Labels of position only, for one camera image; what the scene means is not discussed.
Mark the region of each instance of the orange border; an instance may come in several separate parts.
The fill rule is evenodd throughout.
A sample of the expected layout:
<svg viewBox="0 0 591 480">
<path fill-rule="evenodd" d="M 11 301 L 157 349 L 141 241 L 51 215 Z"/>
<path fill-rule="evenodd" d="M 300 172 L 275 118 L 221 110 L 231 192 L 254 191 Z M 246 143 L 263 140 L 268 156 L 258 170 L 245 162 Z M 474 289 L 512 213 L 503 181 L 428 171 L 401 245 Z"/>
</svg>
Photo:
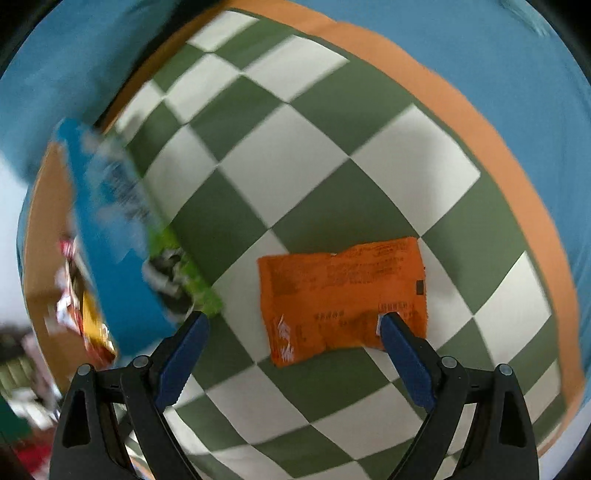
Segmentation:
<svg viewBox="0 0 591 480">
<path fill-rule="evenodd" d="M 554 306 L 562 392 L 567 404 L 564 428 L 578 411 L 584 389 L 579 350 L 579 301 L 554 222 L 501 136 L 452 85 L 375 32 L 336 22 L 287 0 L 233 0 L 229 7 L 323 38 L 375 66 L 449 125 L 486 168 L 513 210 Z"/>
</svg>

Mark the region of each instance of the white wall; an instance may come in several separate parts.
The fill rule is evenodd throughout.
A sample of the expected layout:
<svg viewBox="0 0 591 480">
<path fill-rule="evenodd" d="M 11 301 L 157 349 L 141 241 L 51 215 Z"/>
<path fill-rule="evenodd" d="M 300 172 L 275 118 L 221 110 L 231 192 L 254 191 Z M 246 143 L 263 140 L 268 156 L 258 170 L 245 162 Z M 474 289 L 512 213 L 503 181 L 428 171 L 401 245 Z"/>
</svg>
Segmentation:
<svg viewBox="0 0 591 480">
<path fill-rule="evenodd" d="M 29 324 L 17 268 L 17 225 L 26 187 L 0 154 L 0 325 Z"/>
</svg>

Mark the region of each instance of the checkered mat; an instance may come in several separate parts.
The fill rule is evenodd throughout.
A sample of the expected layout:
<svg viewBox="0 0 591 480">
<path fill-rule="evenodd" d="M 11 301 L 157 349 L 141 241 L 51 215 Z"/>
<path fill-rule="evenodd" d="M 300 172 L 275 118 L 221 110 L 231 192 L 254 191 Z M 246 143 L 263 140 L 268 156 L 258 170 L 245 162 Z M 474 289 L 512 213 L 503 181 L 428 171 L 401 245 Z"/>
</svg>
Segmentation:
<svg viewBox="0 0 591 480">
<path fill-rule="evenodd" d="M 408 235 L 420 238 L 426 266 L 431 344 L 467 367 L 509 363 L 538 443 L 555 428 L 564 412 L 556 326 L 523 234 L 455 133 L 376 68 L 286 25 L 226 11 L 143 86 L 116 130 L 225 304 L 166 413 L 200 472 L 388 477 L 424 411 L 380 351 L 274 367 L 256 259 Z M 472 414 L 467 406 L 441 478 Z"/>
</svg>

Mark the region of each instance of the orange snack wrapper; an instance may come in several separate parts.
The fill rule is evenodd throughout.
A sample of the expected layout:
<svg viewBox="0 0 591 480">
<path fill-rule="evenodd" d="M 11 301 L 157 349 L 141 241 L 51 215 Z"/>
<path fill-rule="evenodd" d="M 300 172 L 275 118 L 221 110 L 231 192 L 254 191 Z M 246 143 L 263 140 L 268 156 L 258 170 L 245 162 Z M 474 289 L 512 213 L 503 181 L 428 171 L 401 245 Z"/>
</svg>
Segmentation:
<svg viewBox="0 0 591 480">
<path fill-rule="evenodd" d="M 379 316 L 398 312 L 427 333 L 425 268 L 416 238 L 351 247 L 337 255 L 258 259 L 261 311 L 278 367 L 336 348 L 384 349 Z"/>
</svg>

